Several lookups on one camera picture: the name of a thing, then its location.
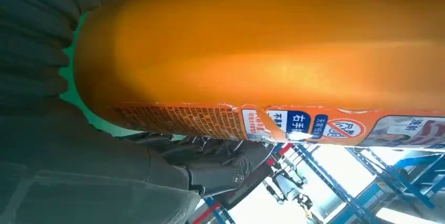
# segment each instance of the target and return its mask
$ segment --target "orange bottle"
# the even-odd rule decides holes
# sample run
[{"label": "orange bottle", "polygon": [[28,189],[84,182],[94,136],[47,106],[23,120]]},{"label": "orange bottle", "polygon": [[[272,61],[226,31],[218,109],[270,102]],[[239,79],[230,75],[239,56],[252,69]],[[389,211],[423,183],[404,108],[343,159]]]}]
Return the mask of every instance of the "orange bottle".
[{"label": "orange bottle", "polygon": [[92,13],[76,84],[136,130],[440,148],[443,0],[126,0]]}]

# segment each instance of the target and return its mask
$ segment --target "red stripe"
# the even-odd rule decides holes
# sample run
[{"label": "red stripe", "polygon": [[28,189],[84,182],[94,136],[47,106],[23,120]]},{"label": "red stripe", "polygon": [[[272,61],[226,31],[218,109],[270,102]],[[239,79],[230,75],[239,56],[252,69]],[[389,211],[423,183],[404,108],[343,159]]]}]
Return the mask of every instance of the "red stripe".
[{"label": "red stripe", "polygon": [[278,151],[278,154],[280,154],[280,156],[284,155],[291,147],[293,144],[287,144],[285,147],[281,148]]},{"label": "red stripe", "polygon": [[215,209],[221,206],[221,203],[218,201],[215,202],[213,205],[211,205],[207,210],[199,216],[195,221],[192,222],[192,224],[200,224],[207,216],[209,216]]}]

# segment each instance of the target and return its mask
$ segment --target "green surface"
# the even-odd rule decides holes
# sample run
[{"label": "green surface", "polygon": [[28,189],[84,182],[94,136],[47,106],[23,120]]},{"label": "green surface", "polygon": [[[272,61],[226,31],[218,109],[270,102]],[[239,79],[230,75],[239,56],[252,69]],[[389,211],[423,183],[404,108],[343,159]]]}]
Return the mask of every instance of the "green surface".
[{"label": "green surface", "polygon": [[[85,20],[85,15],[81,18],[79,27],[82,26],[82,23],[84,20]],[[72,63],[72,61],[74,59],[75,44],[76,44],[78,34],[79,34],[79,29],[77,29],[75,31],[75,39],[74,39],[74,42],[71,45],[71,47],[66,48],[64,50],[64,52],[68,55],[68,57],[70,59],[70,66],[68,68],[61,69],[60,74],[65,79],[68,80],[69,88],[68,88],[68,91],[65,92],[64,94],[60,95],[60,97],[68,102],[75,104],[77,107],[79,107],[82,110],[82,112],[84,113],[84,115],[87,117],[88,121],[92,125],[94,125],[94,127],[98,128],[98,129],[109,132],[113,136],[122,136],[122,135],[129,135],[129,134],[136,133],[136,131],[123,129],[121,127],[118,127],[116,125],[113,125],[113,124],[101,119],[100,117],[95,115],[93,112],[91,112],[87,108],[87,106],[83,103],[82,99],[80,98],[79,93],[77,92],[77,89],[76,89],[75,81],[74,81],[73,63]]]}]

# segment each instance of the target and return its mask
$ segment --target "blue label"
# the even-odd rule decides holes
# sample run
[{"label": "blue label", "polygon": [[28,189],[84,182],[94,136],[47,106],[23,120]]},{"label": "blue label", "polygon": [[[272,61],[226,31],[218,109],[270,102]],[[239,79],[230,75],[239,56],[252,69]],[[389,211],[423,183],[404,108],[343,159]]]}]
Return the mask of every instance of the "blue label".
[{"label": "blue label", "polygon": [[317,115],[314,120],[314,126],[312,127],[312,138],[320,139],[323,136],[324,128],[327,125],[327,115]]},{"label": "blue label", "polygon": [[288,123],[286,125],[287,133],[309,132],[311,116],[303,111],[288,111]]}]

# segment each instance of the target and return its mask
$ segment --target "bottle label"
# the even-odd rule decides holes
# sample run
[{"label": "bottle label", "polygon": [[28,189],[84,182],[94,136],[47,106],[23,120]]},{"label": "bottle label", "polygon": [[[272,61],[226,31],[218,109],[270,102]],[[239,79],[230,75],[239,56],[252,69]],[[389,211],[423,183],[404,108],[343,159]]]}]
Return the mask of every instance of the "bottle label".
[{"label": "bottle label", "polygon": [[445,148],[445,113],[440,112],[193,103],[126,104],[114,111],[124,126],[150,132],[251,141]]}]

